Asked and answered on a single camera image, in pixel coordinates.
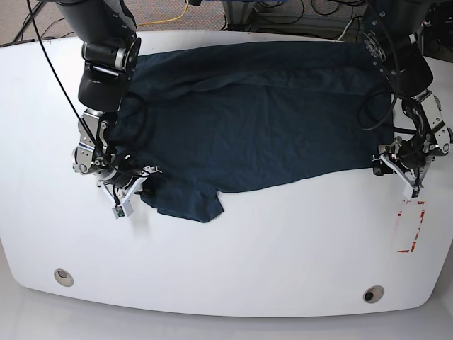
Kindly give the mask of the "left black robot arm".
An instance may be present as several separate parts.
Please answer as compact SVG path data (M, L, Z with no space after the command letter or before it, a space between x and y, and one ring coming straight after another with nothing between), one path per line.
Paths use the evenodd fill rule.
M420 30L430 22L431 11L449 6L449 1L368 1L363 16L363 42L388 81L368 94L373 98L389 90L414 129L395 127L410 135L380 147L374 173L413 176L420 184L435 157L449 154L452 130L441 116L437 97L429 89L432 71L420 49Z

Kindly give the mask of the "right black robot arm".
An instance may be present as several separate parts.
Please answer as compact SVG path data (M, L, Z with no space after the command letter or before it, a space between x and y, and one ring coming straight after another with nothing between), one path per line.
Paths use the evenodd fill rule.
M56 6L83 42L78 99L86 110L79 117L74 170L97 176L113 194L130 190L151 173L133 159L141 133L119 140L110 134L126 99L136 101L137 112L147 116L144 100L129 90L142 42L134 16L124 1L57 1Z

